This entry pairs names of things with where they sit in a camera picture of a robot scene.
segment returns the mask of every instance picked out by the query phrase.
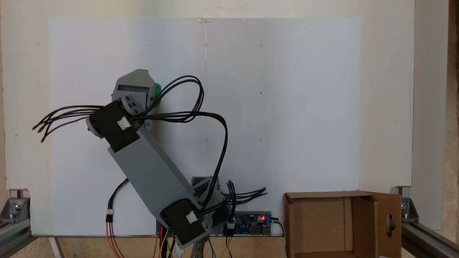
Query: yellow wire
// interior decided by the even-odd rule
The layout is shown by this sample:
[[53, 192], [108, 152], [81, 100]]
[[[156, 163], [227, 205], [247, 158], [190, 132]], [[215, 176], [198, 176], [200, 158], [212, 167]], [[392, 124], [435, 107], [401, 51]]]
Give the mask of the yellow wire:
[[166, 239], [167, 239], [168, 233], [169, 233], [169, 230], [166, 230], [166, 236], [165, 236], [165, 238], [162, 240], [161, 248], [159, 249], [158, 258], [161, 258], [162, 247], [164, 246], [164, 242], [165, 242]]
[[220, 256], [220, 258], [223, 258], [223, 256], [225, 255], [226, 249], [228, 249], [228, 247], [230, 246], [230, 243], [231, 243], [232, 240], [233, 240], [233, 238], [231, 237], [231, 239], [228, 241], [228, 244], [225, 247], [225, 250], [223, 250], [223, 253]]

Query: hole in cardboard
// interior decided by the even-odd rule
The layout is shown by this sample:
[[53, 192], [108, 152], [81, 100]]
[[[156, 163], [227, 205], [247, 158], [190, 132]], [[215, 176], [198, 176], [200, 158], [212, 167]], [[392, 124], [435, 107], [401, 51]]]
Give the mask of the hole in cardboard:
[[387, 215], [386, 222], [386, 234], [388, 237], [392, 237], [392, 231], [396, 228], [395, 224], [392, 222], [392, 215]]

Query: robotic arm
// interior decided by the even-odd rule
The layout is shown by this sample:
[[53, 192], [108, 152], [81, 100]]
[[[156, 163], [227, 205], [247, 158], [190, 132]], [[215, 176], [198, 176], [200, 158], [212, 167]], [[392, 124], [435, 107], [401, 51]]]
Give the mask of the robotic arm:
[[[148, 113], [161, 98], [174, 87], [194, 82], [200, 86], [199, 98], [190, 112], [166, 114]], [[225, 120], [215, 114], [201, 112], [204, 90], [199, 79], [184, 76], [168, 84], [163, 90], [149, 76], [148, 70], [135, 70], [117, 80], [112, 94], [112, 102], [106, 106], [78, 106], [81, 109], [57, 115], [65, 109], [58, 109], [43, 118], [34, 129], [42, 125], [38, 132], [46, 128], [46, 138], [55, 129], [51, 124], [59, 119], [84, 116], [69, 123], [86, 119], [88, 130], [110, 144], [109, 153], [131, 182], [148, 210], [167, 229], [173, 229], [180, 249], [192, 245], [211, 233], [211, 229], [229, 218], [237, 204], [246, 203], [260, 197], [266, 188], [254, 191], [251, 196], [237, 195], [232, 182], [227, 183], [229, 193], [224, 194], [218, 184], [218, 173], [228, 142]], [[193, 186], [172, 162], [158, 141], [147, 128], [146, 120], [187, 123], [196, 116], [217, 119], [225, 128], [225, 142], [215, 173], [211, 177], [194, 180]]]

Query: cardboard box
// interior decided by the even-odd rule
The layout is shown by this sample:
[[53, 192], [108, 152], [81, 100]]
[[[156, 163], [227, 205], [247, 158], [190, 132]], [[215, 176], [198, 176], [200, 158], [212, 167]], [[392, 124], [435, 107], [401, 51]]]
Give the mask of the cardboard box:
[[401, 257], [400, 195], [286, 193], [284, 218], [288, 258]]

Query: white wall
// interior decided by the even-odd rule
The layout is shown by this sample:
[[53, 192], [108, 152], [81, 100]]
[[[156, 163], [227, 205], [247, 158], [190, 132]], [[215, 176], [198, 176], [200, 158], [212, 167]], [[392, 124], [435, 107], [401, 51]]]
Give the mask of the white wall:
[[443, 203], [448, 0], [416, 1], [415, 30], [413, 184], [409, 196], [420, 222], [439, 230]]
[[359, 185], [411, 185], [414, 0], [5, 0], [1, 15], [7, 188], [30, 190], [34, 234], [53, 234], [59, 207], [50, 201], [51, 144], [31, 130], [50, 111], [49, 17], [358, 17]]

